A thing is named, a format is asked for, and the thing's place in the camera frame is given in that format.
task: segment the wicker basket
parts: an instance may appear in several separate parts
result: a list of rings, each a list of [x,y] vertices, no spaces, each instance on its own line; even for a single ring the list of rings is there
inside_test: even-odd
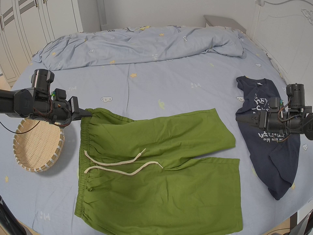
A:
[[[16,132],[25,132],[37,124],[37,120],[23,119]],[[63,129],[41,121],[33,130],[15,134],[13,152],[16,162],[30,172],[48,170],[57,161],[64,144]]]

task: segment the clothing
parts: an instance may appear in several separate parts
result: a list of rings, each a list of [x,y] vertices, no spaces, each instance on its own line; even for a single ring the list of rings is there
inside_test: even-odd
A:
[[[237,77],[238,88],[244,92],[244,103],[236,115],[251,114],[260,110],[269,111],[268,101],[279,97],[273,81],[268,79],[253,80],[246,76]],[[283,134],[268,133],[247,123],[237,122],[246,145],[255,172],[268,186],[272,196],[279,200],[292,186],[298,169],[300,135],[291,134],[284,139]]]
[[[106,234],[242,230],[239,159],[193,159],[235,146],[215,109],[138,121],[87,110],[75,215]]]

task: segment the white drawstring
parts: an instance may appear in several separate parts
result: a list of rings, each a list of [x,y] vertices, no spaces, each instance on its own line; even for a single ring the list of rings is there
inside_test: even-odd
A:
[[[87,151],[85,151],[85,155],[87,158],[89,158],[92,162],[96,163],[96,164],[99,164],[99,165],[104,165],[104,166],[112,166],[112,165],[124,165],[124,164],[130,164],[130,163],[133,163],[135,162],[141,155],[142,153],[145,151],[146,149],[144,149],[142,152],[138,153],[138,155],[132,159],[132,160],[127,160],[127,161],[121,161],[121,162],[117,162],[117,163],[101,163],[101,162],[98,162],[94,159],[92,159]],[[108,168],[105,168],[105,167],[101,167],[101,166],[91,166],[89,168],[87,168],[84,173],[87,173],[89,170],[91,169],[101,169],[101,170],[106,170],[106,171],[112,171],[112,172],[116,172],[116,173],[120,173],[120,174],[124,174],[124,175],[128,175],[128,176],[133,176],[135,175],[136,173],[138,173],[139,171],[141,171],[143,168],[145,168],[147,165],[150,165],[150,164],[158,164],[161,168],[163,168],[162,165],[160,165],[158,162],[156,161],[149,161],[147,163],[145,163],[144,165],[142,165],[141,167],[139,167],[137,170],[135,170],[134,172],[131,172],[131,173],[128,173],[128,172],[124,172],[124,171],[121,171],[121,170],[112,170],[112,169],[108,169]]]

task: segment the nightstand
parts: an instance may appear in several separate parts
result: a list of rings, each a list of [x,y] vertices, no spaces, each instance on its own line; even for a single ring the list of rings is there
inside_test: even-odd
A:
[[[243,33],[246,33],[246,29],[238,24],[234,19],[210,15],[204,15],[204,18],[207,26],[231,27],[232,29],[238,29]]]

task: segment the headboard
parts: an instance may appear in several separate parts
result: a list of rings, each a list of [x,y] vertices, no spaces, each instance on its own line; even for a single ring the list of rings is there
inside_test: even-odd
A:
[[[256,0],[248,36],[287,83],[304,84],[313,105],[313,0]]]

